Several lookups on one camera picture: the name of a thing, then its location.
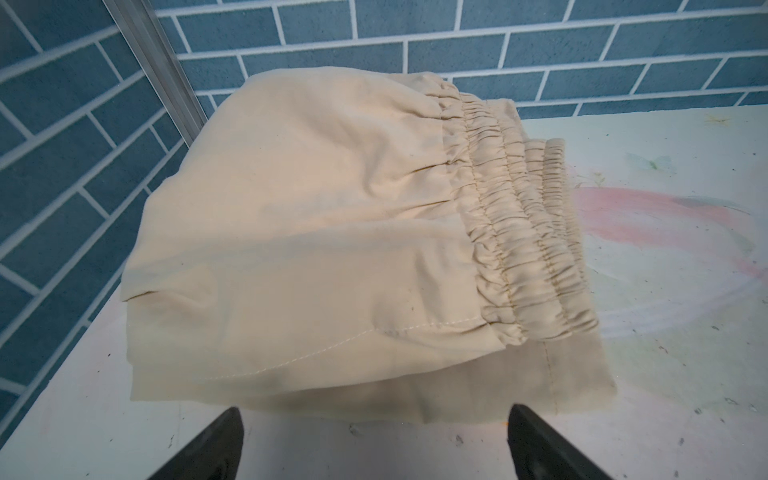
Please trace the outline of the beige shorts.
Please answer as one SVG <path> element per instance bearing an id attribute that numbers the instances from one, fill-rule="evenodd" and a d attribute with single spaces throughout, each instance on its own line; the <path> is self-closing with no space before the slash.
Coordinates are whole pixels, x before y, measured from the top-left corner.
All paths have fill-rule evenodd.
<path id="1" fill-rule="evenodd" d="M 251 77 L 147 199 L 135 401 L 486 423 L 616 386 L 559 139 L 431 73 Z"/>

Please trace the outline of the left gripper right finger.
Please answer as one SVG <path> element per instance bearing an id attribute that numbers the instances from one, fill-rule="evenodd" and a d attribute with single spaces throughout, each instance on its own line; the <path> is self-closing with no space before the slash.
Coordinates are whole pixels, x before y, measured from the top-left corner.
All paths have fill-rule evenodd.
<path id="1" fill-rule="evenodd" d="M 507 424 L 507 443 L 518 479 L 611 479 L 526 405 L 512 406 Z"/>

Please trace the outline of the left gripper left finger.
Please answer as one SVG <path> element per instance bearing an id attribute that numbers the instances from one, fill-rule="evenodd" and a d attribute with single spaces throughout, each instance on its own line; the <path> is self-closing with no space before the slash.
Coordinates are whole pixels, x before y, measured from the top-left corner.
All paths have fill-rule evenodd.
<path id="1" fill-rule="evenodd" d="M 230 407 L 177 452 L 149 480 L 235 479 L 244 444 L 240 410 Z"/>

